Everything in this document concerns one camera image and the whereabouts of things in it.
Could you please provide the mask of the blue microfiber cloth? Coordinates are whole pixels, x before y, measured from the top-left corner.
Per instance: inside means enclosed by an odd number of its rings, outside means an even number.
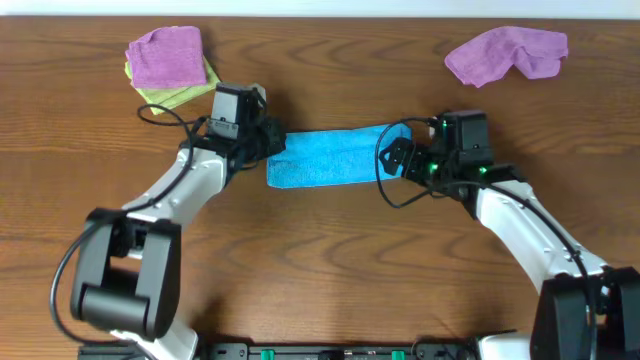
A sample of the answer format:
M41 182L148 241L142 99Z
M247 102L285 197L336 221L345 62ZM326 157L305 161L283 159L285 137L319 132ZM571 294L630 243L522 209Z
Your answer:
M387 180L375 169L375 149L411 135L406 125L289 133L285 150L267 160L267 184L294 189Z

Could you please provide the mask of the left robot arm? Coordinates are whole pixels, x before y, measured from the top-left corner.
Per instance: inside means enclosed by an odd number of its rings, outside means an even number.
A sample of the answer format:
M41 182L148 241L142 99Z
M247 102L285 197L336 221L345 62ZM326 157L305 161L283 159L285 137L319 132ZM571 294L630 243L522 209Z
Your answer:
M122 208L87 216L68 251L78 257L74 319L145 359L195 358L198 335L176 316L181 237L236 174L284 150L285 131L267 109L262 86L217 84L210 115L176 120L186 138L167 172Z

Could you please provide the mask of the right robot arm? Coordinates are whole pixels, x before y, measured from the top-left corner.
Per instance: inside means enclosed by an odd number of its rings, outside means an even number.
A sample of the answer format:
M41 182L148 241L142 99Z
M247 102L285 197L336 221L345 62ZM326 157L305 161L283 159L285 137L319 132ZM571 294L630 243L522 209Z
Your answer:
M528 335L504 332L475 341L477 359L636 359L639 273L614 268L578 242L544 208L511 164L497 164L488 119L478 110L419 117L429 144L378 138L374 171L400 175L424 195L461 203L493 232L538 292Z

